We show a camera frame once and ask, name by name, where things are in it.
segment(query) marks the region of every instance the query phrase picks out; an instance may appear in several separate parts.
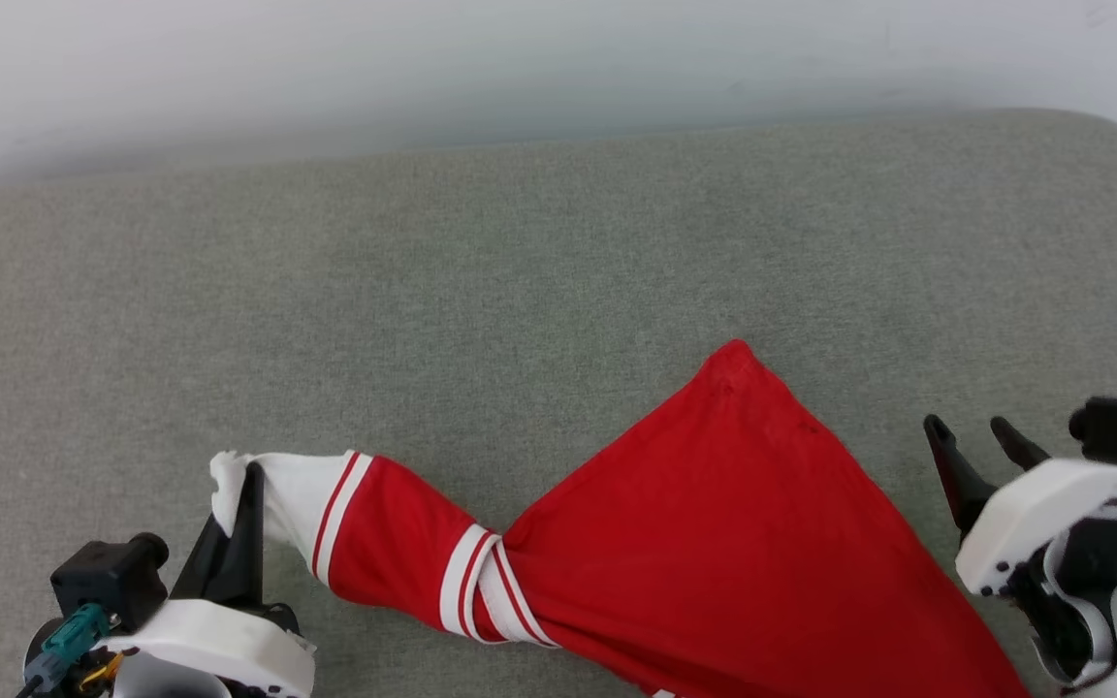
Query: cable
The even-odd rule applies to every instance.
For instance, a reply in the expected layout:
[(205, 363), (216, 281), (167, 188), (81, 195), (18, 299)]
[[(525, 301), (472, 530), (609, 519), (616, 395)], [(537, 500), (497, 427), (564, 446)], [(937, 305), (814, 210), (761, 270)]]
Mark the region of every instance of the cable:
[(32, 695), (34, 690), (36, 690), (38, 686), (40, 686), (40, 676), (35, 676), (28, 680), (28, 683), (23, 685), (23, 688), (19, 689), (17, 698), (30, 697), (30, 695)]
[(115, 654), (114, 658), (111, 658), (109, 662), (105, 663), (105, 666), (98, 667), (96, 670), (89, 671), (88, 675), (85, 675), (85, 678), (80, 679), (79, 683), (80, 694), (92, 694), (93, 686), (99, 680), (114, 680), (114, 677), (120, 672), (121, 662), (123, 662), (123, 652)]

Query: gray fabric surface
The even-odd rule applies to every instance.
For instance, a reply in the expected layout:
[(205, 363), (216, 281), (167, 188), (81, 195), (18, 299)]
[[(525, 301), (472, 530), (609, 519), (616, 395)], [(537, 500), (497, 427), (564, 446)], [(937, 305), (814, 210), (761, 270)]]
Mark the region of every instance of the gray fabric surface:
[[(922, 417), (1006, 480), (991, 415), (1072, 452), (1069, 411), (1117, 393), (1117, 127), (1004, 112), (3, 191), (0, 695), (85, 541), (156, 532), (172, 582), (222, 448), (389, 453), (506, 526), (733, 336), (949, 570)], [(267, 566), (324, 697), (634, 695)], [(1023, 620), (974, 603), (1046, 689)]]

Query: yellow wire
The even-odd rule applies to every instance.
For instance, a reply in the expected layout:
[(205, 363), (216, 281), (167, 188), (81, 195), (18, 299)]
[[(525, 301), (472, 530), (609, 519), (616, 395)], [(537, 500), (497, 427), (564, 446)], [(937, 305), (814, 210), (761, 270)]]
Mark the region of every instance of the yellow wire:
[(96, 668), (96, 670), (89, 671), (84, 679), (80, 679), (80, 694), (87, 694), (93, 687), (94, 681), (97, 680), (114, 680), (115, 675), (120, 672), (120, 663), (123, 662), (123, 652), (115, 654), (111, 658), (106, 666)]

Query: teal connector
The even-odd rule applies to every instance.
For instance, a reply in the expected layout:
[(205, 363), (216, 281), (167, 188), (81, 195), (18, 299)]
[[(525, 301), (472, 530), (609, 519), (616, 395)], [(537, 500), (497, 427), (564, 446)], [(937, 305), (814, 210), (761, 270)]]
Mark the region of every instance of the teal connector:
[(71, 664), (109, 632), (111, 619), (102, 606), (85, 604), (77, 609), (40, 644), (40, 654), (23, 668), (26, 690), (22, 695), (30, 695), (34, 690), (42, 694), (54, 690), (63, 683), (63, 677), (67, 676)]
[(106, 611), (97, 604), (84, 604), (40, 644), (40, 650), (75, 664), (82, 654), (92, 650), (109, 632), (111, 619), (107, 619)]

